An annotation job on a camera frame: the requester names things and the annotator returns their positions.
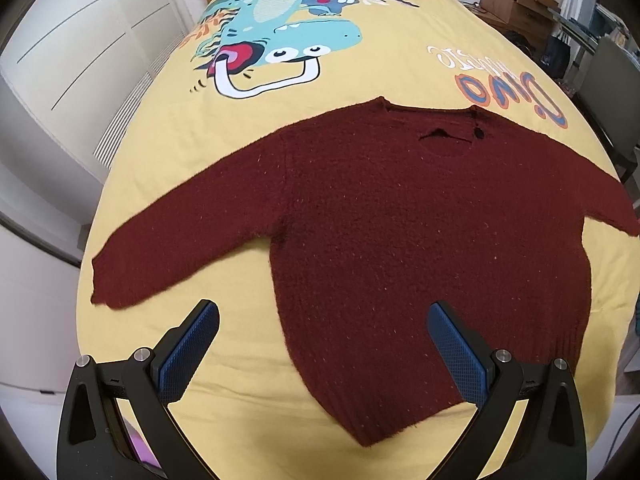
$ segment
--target wooden cabinet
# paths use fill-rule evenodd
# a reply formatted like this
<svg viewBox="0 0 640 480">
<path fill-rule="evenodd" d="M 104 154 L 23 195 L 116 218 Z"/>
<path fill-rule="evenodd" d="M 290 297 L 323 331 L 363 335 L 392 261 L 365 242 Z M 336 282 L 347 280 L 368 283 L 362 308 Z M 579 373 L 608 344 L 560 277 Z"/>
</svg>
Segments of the wooden cabinet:
<svg viewBox="0 0 640 480">
<path fill-rule="evenodd" d="M 555 25 L 548 7 L 560 11 L 555 0 L 480 0 L 480 6 L 504 22 L 498 26 L 490 23 L 492 27 L 501 32 L 513 30 L 527 38 L 536 59 L 542 54 Z"/>
</svg>

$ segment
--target cartoon dinosaur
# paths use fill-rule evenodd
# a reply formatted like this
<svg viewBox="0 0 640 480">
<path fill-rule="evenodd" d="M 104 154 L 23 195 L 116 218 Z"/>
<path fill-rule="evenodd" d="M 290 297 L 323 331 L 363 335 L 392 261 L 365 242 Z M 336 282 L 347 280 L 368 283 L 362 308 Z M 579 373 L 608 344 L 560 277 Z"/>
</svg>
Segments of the cartoon dinosaur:
<svg viewBox="0 0 640 480">
<path fill-rule="evenodd" d="M 349 20 L 319 19 L 287 23 L 303 0 L 223 0 L 213 2 L 202 20 L 221 10 L 238 12 L 218 35 L 200 44 L 196 56 L 212 56 L 198 68 L 207 69 L 216 89 L 227 97 L 243 99 L 268 90 L 313 81 L 320 75 L 319 57 L 362 40 L 360 29 Z M 249 90 L 236 88 L 229 75 L 249 66 L 302 62 L 302 74 Z"/>
</svg>

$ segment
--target bed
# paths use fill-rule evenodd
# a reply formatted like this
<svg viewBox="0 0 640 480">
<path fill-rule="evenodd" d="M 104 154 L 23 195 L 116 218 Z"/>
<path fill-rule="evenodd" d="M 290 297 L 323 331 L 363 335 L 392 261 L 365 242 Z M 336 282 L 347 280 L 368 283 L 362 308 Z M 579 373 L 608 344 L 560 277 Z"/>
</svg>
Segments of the bed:
<svg viewBox="0 0 640 480">
<path fill-rule="evenodd" d="M 615 170 L 561 89 L 454 0 L 291 0 L 306 7 L 296 12 L 274 12 L 271 5 L 265 20 L 276 21 L 269 30 L 289 35 L 288 48 L 296 50 L 278 44 L 271 52 L 293 62 L 265 62 L 261 49 L 236 47 L 212 62 L 212 49 L 225 48 L 216 32 L 235 18 L 232 1 L 214 0 L 174 51 L 118 150 L 82 263 L 80 348 L 99 362 L 126 358 L 155 345 L 201 298 L 214 300 L 220 332 L 171 411 L 220 478 L 426 478 L 475 407 L 457 404 L 360 446 L 309 394 L 291 362 L 268 239 L 253 240 L 124 310 L 92 304 L 92 258 L 123 222 L 220 158 L 287 124 L 379 96 L 409 107 L 482 107 L 563 143 L 611 176 Z M 296 43 L 303 27 L 327 27 L 327 21 L 333 30 L 309 32 L 330 38 L 331 45 L 321 45 L 327 50 L 308 50 L 317 41 Z M 260 23 L 242 23 L 233 34 L 248 43 L 266 41 Z M 575 381 L 592 446 L 612 407 L 616 363 L 640 289 L 640 245 L 590 218 L 582 244 L 591 264 L 591 309 Z M 504 459 L 523 410 L 519 403 L 485 474 Z M 123 411 L 134 423 L 127 406 Z"/>
</svg>

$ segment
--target dinosaur eye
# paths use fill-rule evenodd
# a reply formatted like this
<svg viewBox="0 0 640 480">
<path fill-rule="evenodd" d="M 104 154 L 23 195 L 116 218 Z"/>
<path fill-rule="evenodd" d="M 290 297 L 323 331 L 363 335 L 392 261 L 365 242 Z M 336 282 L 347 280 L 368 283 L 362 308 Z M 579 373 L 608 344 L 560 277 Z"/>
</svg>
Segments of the dinosaur eye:
<svg viewBox="0 0 640 480">
<path fill-rule="evenodd" d="M 306 56 L 319 57 L 324 56 L 324 54 L 328 54 L 331 52 L 331 49 L 325 45 L 314 45 L 308 46 L 302 52 L 304 52 Z"/>
<path fill-rule="evenodd" d="M 282 63 L 285 61 L 291 61 L 292 59 L 296 59 L 298 56 L 298 51 L 290 46 L 284 46 L 283 48 L 277 48 L 276 50 L 272 50 L 268 53 L 264 60 L 267 63 Z"/>
</svg>

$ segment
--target maroon sweater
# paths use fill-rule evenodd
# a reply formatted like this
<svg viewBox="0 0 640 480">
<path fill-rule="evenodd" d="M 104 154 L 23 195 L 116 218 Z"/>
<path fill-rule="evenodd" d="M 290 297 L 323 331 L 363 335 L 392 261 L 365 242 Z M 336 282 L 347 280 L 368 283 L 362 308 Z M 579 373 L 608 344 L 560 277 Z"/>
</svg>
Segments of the maroon sweater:
<svg viewBox="0 0 640 480">
<path fill-rule="evenodd" d="M 138 303 L 271 237 L 291 359 L 368 446 L 461 400 L 426 332 L 433 301 L 492 348 L 575 367 L 585 216 L 639 233 L 620 183 L 561 143 L 478 107 L 379 98 L 272 133 L 134 216 L 94 259 L 92 301 Z"/>
</svg>

